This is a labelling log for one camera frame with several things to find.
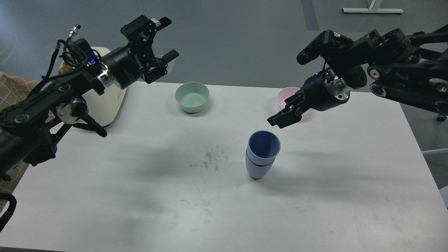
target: checkered cloth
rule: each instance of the checkered cloth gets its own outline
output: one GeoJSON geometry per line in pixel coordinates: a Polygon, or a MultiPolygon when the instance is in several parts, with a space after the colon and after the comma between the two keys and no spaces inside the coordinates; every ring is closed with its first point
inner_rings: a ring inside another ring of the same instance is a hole
{"type": "MultiPolygon", "coordinates": [[[[37,81],[5,74],[0,72],[0,110],[18,103],[26,98],[28,93],[37,85],[37,81]]],[[[0,180],[0,192],[12,193],[28,168],[28,164],[20,162],[17,167],[9,172],[11,181],[0,180]]],[[[0,211],[5,206],[0,201],[0,211]]]]}

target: robotic arm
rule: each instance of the robotic arm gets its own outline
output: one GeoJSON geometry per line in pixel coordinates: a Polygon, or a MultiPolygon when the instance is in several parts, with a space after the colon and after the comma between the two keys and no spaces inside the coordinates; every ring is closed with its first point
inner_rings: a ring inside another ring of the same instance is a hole
{"type": "Polygon", "coordinates": [[[85,39],[72,41],[79,25],[67,40],[58,40],[47,75],[27,99],[0,111],[0,178],[8,180],[6,173],[22,160],[34,166],[55,158],[56,145],[72,126],[106,137],[106,130],[89,116],[82,95],[90,89],[101,95],[110,85],[125,89],[140,78],[151,83],[166,75],[168,62],[179,54],[171,50],[157,58],[152,43],[157,31],[170,24],[167,17],[157,20],[139,16],[121,29],[128,44],[103,57],[95,55],[85,39]],[[61,44],[61,57],[73,69],[50,77],[61,44]],[[48,82],[51,84],[41,91],[48,82]],[[46,122],[49,111],[55,119],[46,122]],[[79,119],[87,125],[78,123],[79,119]],[[61,122],[63,126],[51,134],[49,130],[61,122]]]}
{"type": "Polygon", "coordinates": [[[346,103],[350,89],[366,85],[361,67],[366,63],[369,76],[375,80],[370,86],[375,95],[448,115],[448,49],[440,53],[420,48],[440,42],[448,42],[448,25],[429,34],[409,36],[400,29],[383,36],[373,30],[356,41],[324,31],[297,55],[297,61],[304,65],[321,56],[329,67],[324,64],[322,71],[285,100],[283,110],[267,120],[284,128],[299,122],[309,109],[325,111],[346,103]]]}

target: pink bowl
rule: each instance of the pink bowl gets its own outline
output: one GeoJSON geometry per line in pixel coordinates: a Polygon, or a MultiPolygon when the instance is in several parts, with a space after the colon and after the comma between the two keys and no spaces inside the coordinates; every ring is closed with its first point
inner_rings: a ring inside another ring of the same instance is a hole
{"type": "Polygon", "coordinates": [[[285,87],[277,95],[277,103],[283,109],[286,106],[285,99],[299,91],[298,87],[285,87]]]}

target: stacked cups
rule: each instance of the stacked cups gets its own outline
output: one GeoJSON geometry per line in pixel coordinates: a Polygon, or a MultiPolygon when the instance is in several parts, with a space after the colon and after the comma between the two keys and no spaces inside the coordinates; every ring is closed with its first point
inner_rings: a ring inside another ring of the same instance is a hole
{"type": "Polygon", "coordinates": [[[280,152],[280,141],[273,133],[260,130],[249,137],[246,148],[246,168],[249,176],[262,178],[272,167],[280,152]]]}

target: table surface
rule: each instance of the table surface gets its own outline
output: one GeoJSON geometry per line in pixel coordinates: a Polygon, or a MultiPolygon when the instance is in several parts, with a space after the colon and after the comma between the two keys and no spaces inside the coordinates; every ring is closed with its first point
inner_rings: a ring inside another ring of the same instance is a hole
{"type": "Polygon", "coordinates": [[[266,119],[280,89],[208,86],[183,112],[180,84],[133,84],[101,138],[71,129],[30,167],[0,235],[61,251],[443,251],[448,212],[398,103],[370,93],[284,129],[266,119]],[[247,175],[248,137],[281,141],[247,175]]]}

